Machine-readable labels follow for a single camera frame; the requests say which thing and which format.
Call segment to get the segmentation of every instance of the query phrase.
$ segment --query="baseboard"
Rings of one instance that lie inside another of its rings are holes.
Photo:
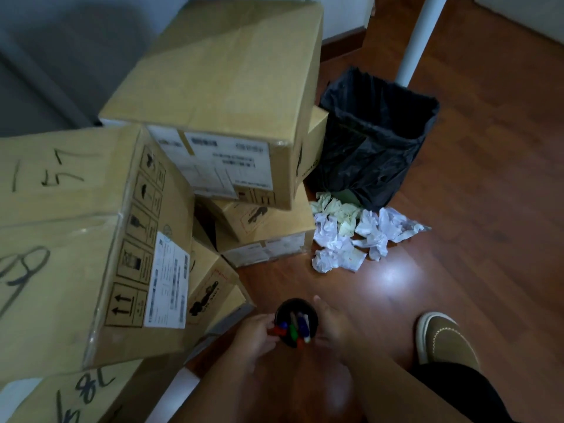
[[[365,36],[366,28],[360,27],[324,40],[321,45],[321,62],[360,49]]]

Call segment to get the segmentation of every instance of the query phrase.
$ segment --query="brown shoe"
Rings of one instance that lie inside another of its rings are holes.
[[[455,362],[480,371],[470,342],[456,322],[444,313],[430,312],[419,318],[415,344],[420,364]]]

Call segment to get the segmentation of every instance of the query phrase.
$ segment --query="hand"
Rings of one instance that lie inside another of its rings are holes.
[[[274,314],[257,315],[245,319],[229,350],[239,359],[243,359],[252,371],[258,357],[270,352],[276,346],[276,342],[280,340],[280,337],[266,333],[266,330],[272,327],[274,327]]]
[[[314,307],[319,317],[321,330],[314,338],[315,343],[332,348],[338,358],[345,361],[347,345],[356,335],[355,327],[343,312],[331,307],[319,296],[314,297]]]

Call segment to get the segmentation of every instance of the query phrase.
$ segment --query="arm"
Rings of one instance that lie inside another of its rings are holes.
[[[369,422],[469,422],[398,364],[381,355],[343,313],[317,296],[314,302],[325,334],[320,341],[317,337],[315,340],[328,343],[348,367]]]
[[[246,319],[233,344],[198,383],[170,423],[235,422],[243,383],[257,358],[271,351],[278,337],[266,334],[274,315]]]

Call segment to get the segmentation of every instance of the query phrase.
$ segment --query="green marker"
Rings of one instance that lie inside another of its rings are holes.
[[[291,324],[289,329],[290,329],[290,337],[292,337],[292,340],[298,341],[298,332],[296,330],[296,327],[293,324]]]

